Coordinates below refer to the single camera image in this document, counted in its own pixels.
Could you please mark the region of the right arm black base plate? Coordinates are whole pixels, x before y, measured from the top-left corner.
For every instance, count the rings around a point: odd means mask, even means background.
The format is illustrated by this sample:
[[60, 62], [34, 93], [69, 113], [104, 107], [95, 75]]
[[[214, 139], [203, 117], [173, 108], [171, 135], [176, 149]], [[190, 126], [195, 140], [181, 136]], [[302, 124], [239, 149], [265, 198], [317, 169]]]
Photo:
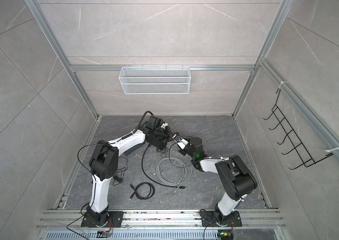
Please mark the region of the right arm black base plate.
[[228, 216], [223, 216], [217, 211], [200, 210], [199, 215], [203, 227], [242, 227], [241, 217], [238, 211]]

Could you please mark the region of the flat dark grey network switch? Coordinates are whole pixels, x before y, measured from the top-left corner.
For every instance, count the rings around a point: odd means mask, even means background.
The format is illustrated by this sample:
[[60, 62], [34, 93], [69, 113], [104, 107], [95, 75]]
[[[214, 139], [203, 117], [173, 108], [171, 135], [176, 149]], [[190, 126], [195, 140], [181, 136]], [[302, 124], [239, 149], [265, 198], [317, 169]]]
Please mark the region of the flat dark grey network switch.
[[145, 142], [143, 142], [143, 143], [141, 143], [141, 144], [138, 144], [138, 145], [135, 145], [134, 147], [132, 147], [132, 148], [126, 150], [126, 151], [124, 152], [124, 155], [127, 156], [127, 155], [131, 154], [131, 153], [134, 152], [135, 150], [137, 150], [137, 149], [139, 149], [140, 147], [142, 147], [144, 144], [145, 144]]

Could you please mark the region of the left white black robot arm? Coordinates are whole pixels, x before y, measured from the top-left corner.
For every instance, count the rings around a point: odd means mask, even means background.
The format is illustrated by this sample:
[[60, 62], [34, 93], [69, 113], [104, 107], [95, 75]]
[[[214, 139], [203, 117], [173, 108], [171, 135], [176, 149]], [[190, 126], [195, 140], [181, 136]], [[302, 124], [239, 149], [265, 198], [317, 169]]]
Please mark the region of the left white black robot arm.
[[110, 182], [118, 169], [119, 157], [147, 142], [162, 150], [171, 136], [168, 123], [146, 111], [135, 129], [114, 140], [98, 141], [89, 161], [93, 187], [89, 205], [86, 207], [84, 223], [103, 227], [109, 221], [108, 192]]

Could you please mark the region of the black power adapter with cable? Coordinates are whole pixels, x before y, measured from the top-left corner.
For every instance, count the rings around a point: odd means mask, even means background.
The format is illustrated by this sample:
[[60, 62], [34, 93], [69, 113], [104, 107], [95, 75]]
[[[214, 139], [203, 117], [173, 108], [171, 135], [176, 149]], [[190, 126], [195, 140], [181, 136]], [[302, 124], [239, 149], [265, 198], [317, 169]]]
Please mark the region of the black power adapter with cable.
[[157, 153], [160, 153], [161, 155], [166, 155], [166, 154], [167, 154], [167, 152], [169, 151], [169, 146], [170, 146], [172, 143], [174, 143], [174, 140], [172, 139], [172, 136], [173, 136], [174, 134], [177, 134], [177, 135], [178, 135], [178, 133], [172, 133], [172, 134], [171, 134], [170, 141], [167, 143], [167, 146], [166, 146], [163, 150], [158, 150], [158, 149], [156, 149]]

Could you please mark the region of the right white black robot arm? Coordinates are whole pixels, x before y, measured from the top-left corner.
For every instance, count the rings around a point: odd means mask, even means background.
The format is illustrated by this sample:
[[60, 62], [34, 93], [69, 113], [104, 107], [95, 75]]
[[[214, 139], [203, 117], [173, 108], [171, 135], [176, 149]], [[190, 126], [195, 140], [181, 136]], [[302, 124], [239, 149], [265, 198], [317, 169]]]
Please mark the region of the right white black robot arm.
[[174, 135], [172, 139], [182, 155], [191, 157], [192, 166], [201, 172], [218, 174], [224, 194], [216, 204], [212, 222], [224, 226], [237, 220], [235, 212], [244, 199], [257, 188], [257, 181], [238, 155], [228, 158], [213, 158], [205, 154], [200, 138], [182, 138]]

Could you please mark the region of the aluminium mounting rail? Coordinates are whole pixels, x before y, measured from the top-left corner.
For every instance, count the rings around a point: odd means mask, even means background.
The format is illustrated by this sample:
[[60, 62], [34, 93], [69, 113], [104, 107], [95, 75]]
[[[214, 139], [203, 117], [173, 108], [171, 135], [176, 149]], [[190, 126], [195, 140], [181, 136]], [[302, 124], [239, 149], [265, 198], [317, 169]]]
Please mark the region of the aluminium mounting rail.
[[[213, 211], [199, 210], [116, 210], [109, 211], [113, 227], [121, 229], [200, 229], [211, 228], [285, 229], [277, 209], [239, 209], [223, 223], [215, 222]], [[79, 210], [47, 210], [39, 217], [38, 229], [80, 228], [82, 221], [91, 220]]]

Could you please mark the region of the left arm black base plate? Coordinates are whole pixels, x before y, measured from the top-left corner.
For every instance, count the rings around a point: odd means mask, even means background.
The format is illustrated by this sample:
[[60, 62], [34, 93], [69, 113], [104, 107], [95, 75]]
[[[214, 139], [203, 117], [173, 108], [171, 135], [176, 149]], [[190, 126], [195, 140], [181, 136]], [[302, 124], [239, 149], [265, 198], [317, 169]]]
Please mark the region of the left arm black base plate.
[[123, 222], [124, 212], [122, 211], [111, 211], [108, 215], [96, 222], [88, 214], [84, 215], [81, 223], [81, 227], [88, 228], [109, 228], [112, 224], [113, 228], [120, 228]]

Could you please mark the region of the ribbed black network switch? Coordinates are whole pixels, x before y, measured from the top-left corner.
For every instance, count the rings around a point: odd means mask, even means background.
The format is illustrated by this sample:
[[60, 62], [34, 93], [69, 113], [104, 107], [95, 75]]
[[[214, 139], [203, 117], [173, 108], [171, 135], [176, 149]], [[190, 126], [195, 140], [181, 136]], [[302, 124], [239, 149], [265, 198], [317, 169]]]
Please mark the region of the ribbed black network switch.
[[158, 137], [154, 137], [154, 138], [150, 138], [148, 142], [152, 144], [153, 146], [155, 146], [158, 150], [163, 150], [167, 146], [168, 140], [166, 138], [161, 139]]

